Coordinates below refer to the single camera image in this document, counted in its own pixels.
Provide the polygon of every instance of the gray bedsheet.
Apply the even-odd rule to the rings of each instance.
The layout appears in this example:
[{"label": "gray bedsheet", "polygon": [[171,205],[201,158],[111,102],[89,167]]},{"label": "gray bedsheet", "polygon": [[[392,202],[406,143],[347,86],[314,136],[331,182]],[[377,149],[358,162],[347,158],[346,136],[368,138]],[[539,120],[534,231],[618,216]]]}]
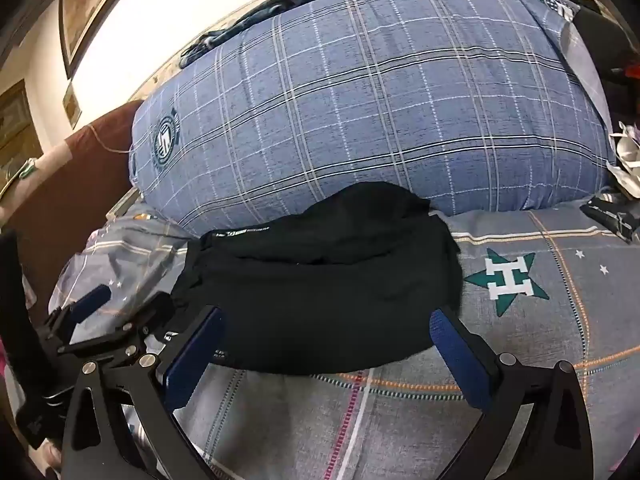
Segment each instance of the gray bedsheet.
[{"label": "gray bedsheet", "polygon": [[[589,410],[596,478],[603,479],[640,428],[640,248],[576,206],[470,212],[446,220],[461,249],[462,321],[495,351],[511,352],[525,364],[566,359],[575,365]],[[161,219],[134,219],[140,213],[154,214],[143,204],[133,206],[98,231],[63,273],[51,309],[99,283],[113,291],[74,339],[116,326],[153,291],[170,290],[182,269],[185,233]],[[508,270],[487,273],[487,260],[504,264],[519,257],[527,276],[514,274],[510,288]],[[527,278],[533,295],[523,292]],[[494,299],[491,282],[498,287]],[[161,348],[153,338],[148,343]],[[127,415],[144,442],[135,413]],[[479,412],[466,405],[430,349],[376,369],[308,378],[211,365],[175,415],[223,479],[428,480],[453,457]],[[526,410],[495,475],[509,463],[525,419]]]}]

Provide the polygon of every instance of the pillowcase logo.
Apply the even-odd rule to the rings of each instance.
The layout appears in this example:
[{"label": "pillowcase logo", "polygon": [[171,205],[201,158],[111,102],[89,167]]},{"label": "pillowcase logo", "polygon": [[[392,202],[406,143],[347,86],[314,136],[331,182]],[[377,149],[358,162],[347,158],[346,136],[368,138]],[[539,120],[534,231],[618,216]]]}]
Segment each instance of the pillowcase logo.
[{"label": "pillowcase logo", "polygon": [[172,108],[171,114],[163,117],[152,136],[154,144],[154,164],[158,170],[167,163],[180,140],[180,120],[178,112]]},{"label": "pillowcase logo", "polygon": [[574,10],[568,5],[564,4],[561,0],[540,0],[544,3],[549,9],[557,12],[562,18],[567,20],[568,22],[572,22],[574,20]]}]

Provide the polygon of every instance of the dark clothing pile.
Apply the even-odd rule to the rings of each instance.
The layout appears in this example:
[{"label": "dark clothing pile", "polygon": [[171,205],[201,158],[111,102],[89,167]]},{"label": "dark clothing pile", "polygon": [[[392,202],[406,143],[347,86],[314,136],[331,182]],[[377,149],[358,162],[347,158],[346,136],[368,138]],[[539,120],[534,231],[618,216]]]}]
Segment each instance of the dark clothing pile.
[{"label": "dark clothing pile", "polygon": [[430,201],[393,184],[354,184],[299,215],[190,242],[157,335],[208,304],[225,313],[212,362],[279,374],[336,373],[432,346],[434,309],[460,309],[462,270]]},{"label": "dark clothing pile", "polygon": [[247,30],[252,25],[282,14],[286,10],[295,9],[300,5],[314,1],[316,0],[267,0],[243,15],[231,27],[223,28],[222,30],[211,30],[200,36],[196,43],[180,54],[178,65],[180,68],[185,68],[207,52],[240,34],[243,30]]}]

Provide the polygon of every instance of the plaid pattern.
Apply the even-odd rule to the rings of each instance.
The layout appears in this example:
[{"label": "plaid pattern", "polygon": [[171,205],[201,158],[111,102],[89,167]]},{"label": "plaid pattern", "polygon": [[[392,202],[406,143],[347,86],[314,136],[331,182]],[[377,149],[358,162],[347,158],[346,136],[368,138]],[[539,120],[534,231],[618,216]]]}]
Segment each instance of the plaid pattern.
[{"label": "plaid pattern", "polygon": [[267,0],[254,9],[251,9],[244,16],[238,18],[231,27],[224,28],[222,30],[210,30],[200,36],[196,43],[187,47],[187,49],[182,53],[178,66],[180,68],[187,68],[191,63],[200,59],[207,52],[225,43],[225,41],[228,41],[230,38],[237,36],[243,30],[247,30],[256,23],[263,22],[264,20],[281,14],[286,10],[293,9],[302,4],[313,1],[315,0]]},{"label": "plaid pattern", "polygon": [[[540,0],[319,0],[209,52],[139,108],[146,201],[192,234],[298,213],[364,180],[446,214],[546,208],[604,184],[602,120]],[[154,163],[158,125],[180,136]]]}]

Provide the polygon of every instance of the metal bolt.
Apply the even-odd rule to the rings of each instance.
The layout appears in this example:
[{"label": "metal bolt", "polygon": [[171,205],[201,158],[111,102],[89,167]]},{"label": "metal bolt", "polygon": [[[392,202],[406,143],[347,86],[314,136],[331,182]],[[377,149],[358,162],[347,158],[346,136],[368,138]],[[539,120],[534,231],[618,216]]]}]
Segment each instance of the metal bolt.
[{"label": "metal bolt", "polygon": [[516,364],[516,358],[511,354],[500,354],[500,362],[505,366]]},{"label": "metal bolt", "polygon": [[149,368],[150,366],[153,366],[154,363],[156,362],[156,356],[153,354],[144,354],[140,358],[140,361],[138,362],[140,363],[140,366],[142,366],[143,368]]},{"label": "metal bolt", "polygon": [[82,373],[88,375],[92,372],[95,372],[95,363],[93,361],[84,363],[84,366],[82,367]]},{"label": "metal bolt", "polygon": [[574,371],[574,366],[569,361],[560,361],[559,367],[565,374],[571,374]]}]

